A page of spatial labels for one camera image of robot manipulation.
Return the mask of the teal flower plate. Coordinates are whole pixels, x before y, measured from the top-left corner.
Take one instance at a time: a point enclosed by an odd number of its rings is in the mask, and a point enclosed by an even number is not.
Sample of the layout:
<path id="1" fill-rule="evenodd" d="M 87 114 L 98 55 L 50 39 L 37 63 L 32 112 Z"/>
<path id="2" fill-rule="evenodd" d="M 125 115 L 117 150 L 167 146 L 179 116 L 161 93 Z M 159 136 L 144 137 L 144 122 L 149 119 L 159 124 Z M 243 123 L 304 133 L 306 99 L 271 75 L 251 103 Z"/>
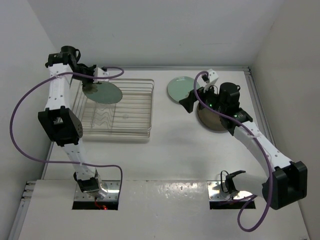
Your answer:
<path id="1" fill-rule="evenodd" d="M 193 89 L 194 79 L 189 76 L 175 77 L 167 85 L 168 96 L 177 104 L 180 100 L 187 98 Z"/>
<path id="2" fill-rule="evenodd" d="M 108 81 L 82 81 L 82 92 L 99 104 L 116 104 L 123 98 L 122 91 Z"/>

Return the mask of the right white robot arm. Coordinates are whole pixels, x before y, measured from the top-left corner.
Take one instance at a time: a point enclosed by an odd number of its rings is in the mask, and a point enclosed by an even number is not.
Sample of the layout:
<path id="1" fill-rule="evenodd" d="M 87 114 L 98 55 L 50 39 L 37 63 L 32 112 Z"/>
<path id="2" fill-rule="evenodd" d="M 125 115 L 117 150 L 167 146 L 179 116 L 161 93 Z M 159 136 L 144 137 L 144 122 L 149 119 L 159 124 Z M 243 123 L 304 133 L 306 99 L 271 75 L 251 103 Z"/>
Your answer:
<path id="1" fill-rule="evenodd" d="M 281 209 L 307 196 L 308 169 L 281 153 L 259 130 L 253 118 L 240 107 L 239 85 L 222 83 L 218 93 L 214 87 L 191 90 L 179 103 L 188 113 L 194 103 L 219 116 L 221 125 L 240 141 L 254 156 L 265 172 L 257 177 L 238 170 L 226 175 L 221 189 L 233 195 L 248 191 L 262 197 L 274 210 Z"/>

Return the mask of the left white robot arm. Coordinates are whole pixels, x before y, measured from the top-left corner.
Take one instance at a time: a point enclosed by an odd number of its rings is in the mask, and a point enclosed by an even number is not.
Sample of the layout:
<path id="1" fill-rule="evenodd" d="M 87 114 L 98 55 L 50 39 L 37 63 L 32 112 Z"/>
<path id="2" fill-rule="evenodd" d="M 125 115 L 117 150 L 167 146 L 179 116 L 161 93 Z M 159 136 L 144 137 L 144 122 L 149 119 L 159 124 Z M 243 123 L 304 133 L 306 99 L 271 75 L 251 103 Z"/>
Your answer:
<path id="1" fill-rule="evenodd" d="M 44 111 L 38 113 L 38 120 L 49 139 L 67 154 L 73 164 L 73 177 L 81 192 L 102 200 L 107 196 L 95 167 L 89 166 L 84 148 L 83 126 L 73 113 L 70 104 L 70 84 L 72 79 L 81 81 L 85 87 L 92 86 L 96 66 L 88 67 L 79 63 L 81 53 L 73 46 L 63 46 L 59 53 L 48 56 L 45 66 L 54 78 L 50 82 L 49 96 Z"/>

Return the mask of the brown speckled plate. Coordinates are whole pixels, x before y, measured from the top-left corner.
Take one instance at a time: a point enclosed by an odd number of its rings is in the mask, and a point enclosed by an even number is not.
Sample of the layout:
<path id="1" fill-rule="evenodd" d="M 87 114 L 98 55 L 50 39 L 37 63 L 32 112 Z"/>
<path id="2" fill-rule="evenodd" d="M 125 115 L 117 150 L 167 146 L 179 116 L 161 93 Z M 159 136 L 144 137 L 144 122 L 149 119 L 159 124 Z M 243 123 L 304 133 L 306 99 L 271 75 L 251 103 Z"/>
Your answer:
<path id="1" fill-rule="evenodd" d="M 209 131 L 214 133 L 227 133 L 228 130 L 224 128 L 220 121 L 220 116 L 207 108 L 201 108 L 198 103 L 196 108 L 197 118 L 199 122 Z"/>

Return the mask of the aluminium frame rail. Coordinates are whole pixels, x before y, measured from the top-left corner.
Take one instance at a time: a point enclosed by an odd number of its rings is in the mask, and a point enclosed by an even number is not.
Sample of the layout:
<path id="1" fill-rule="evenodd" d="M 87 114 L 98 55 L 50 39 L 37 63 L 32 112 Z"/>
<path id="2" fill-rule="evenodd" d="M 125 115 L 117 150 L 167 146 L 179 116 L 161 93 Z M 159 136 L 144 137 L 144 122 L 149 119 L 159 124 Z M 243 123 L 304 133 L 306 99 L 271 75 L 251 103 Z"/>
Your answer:
<path id="1" fill-rule="evenodd" d="M 275 140 L 273 138 L 273 134 L 270 128 L 270 125 L 268 123 L 268 119 L 266 117 L 261 98 L 258 93 L 258 88 L 255 83 L 255 80 L 253 78 L 253 74 L 250 68 L 247 68 L 244 71 L 244 75 L 246 78 L 246 82 L 248 85 L 248 90 L 250 93 L 251 101 L 253 104 L 253 109 L 256 116 L 256 122 L 259 127 L 259 129 L 262 131 L 262 133 L 266 136 L 266 138 L 274 145 L 276 146 Z"/>

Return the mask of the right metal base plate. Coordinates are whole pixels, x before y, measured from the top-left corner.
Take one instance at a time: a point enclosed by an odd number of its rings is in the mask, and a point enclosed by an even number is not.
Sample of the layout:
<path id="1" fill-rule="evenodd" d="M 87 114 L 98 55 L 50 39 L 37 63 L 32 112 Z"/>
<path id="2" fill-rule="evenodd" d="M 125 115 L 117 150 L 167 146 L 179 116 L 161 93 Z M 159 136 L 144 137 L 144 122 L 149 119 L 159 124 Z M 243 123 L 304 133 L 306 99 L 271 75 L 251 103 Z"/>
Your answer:
<path id="1" fill-rule="evenodd" d="M 221 180 L 207 181 L 207 191 L 210 202 L 234 202 L 245 201 L 252 197 L 248 191 L 239 191 L 236 193 L 228 193 L 225 182 Z"/>

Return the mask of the metal base plate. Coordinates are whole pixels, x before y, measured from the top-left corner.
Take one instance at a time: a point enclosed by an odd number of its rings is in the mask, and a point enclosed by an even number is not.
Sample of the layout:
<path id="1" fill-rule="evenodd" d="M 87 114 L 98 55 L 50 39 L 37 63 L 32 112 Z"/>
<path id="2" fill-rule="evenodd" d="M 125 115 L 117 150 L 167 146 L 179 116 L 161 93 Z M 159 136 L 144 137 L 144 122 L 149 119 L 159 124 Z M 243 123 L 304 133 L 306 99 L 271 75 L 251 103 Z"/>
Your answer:
<path id="1" fill-rule="evenodd" d="M 102 193 L 97 197 L 98 202 L 117 202 L 120 192 L 119 180 L 102 180 Z M 81 192 L 78 185 L 76 185 L 74 198 L 75 202 L 94 202 L 95 196 L 88 193 Z"/>
<path id="2" fill-rule="evenodd" d="M 252 197 L 248 191 L 239 191 L 236 193 L 228 193 L 225 182 L 221 180 L 207 181 L 207 191 L 210 202 L 234 202 L 245 201 Z"/>

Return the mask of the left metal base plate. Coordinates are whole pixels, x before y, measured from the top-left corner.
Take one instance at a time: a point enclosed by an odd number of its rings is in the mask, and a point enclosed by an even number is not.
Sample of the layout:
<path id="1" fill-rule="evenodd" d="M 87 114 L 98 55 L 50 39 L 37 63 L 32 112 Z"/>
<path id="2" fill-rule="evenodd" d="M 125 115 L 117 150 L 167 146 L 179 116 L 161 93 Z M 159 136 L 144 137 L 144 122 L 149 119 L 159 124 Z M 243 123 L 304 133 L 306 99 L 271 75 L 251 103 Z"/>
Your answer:
<path id="1" fill-rule="evenodd" d="M 120 192 L 119 180 L 102 180 L 102 193 L 97 197 L 98 202 L 117 202 Z M 76 185 L 74 198 L 75 202 L 94 202 L 95 196 L 88 193 L 81 192 L 78 185 Z"/>

